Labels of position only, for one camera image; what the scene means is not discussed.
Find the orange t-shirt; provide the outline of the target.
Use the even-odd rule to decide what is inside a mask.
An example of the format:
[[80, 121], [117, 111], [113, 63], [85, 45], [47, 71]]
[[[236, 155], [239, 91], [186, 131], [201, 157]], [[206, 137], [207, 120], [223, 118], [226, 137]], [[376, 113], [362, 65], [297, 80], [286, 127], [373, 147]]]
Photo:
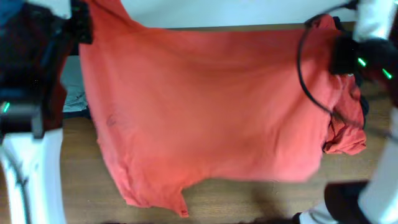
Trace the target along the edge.
[[153, 29], [120, 1], [88, 4], [86, 97], [127, 204], [187, 217], [182, 190], [202, 180], [301, 182], [318, 170], [322, 152], [303, 143], [315, 105], [299, 83], [317, 53], [309, 36], [297, 70], [302, 30]]

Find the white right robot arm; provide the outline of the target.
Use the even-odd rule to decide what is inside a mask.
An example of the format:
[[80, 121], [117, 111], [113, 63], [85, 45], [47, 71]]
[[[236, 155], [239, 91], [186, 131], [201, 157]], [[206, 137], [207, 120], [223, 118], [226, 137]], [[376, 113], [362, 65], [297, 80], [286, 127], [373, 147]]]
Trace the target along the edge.
[[332, 74], [353, 73], [375, 82], [391, 101], [390, 126], [366, 128], [379, 138], [378, 152], [367, 180], [331, 182], [316, 206], [297, 213], [293, 223], [397, 223], [397, 1], [349, 1], [338, 9], [355, 10], [351, 36], [337, 39]]

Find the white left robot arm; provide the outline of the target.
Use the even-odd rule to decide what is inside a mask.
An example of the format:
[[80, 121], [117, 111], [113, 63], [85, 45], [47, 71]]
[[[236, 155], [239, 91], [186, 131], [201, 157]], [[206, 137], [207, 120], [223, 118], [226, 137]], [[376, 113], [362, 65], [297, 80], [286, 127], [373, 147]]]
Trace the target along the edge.
[[13, 223], [65, 223], [60, 77], [93, 41], [84, 1], [1, 2], [1, 165]]

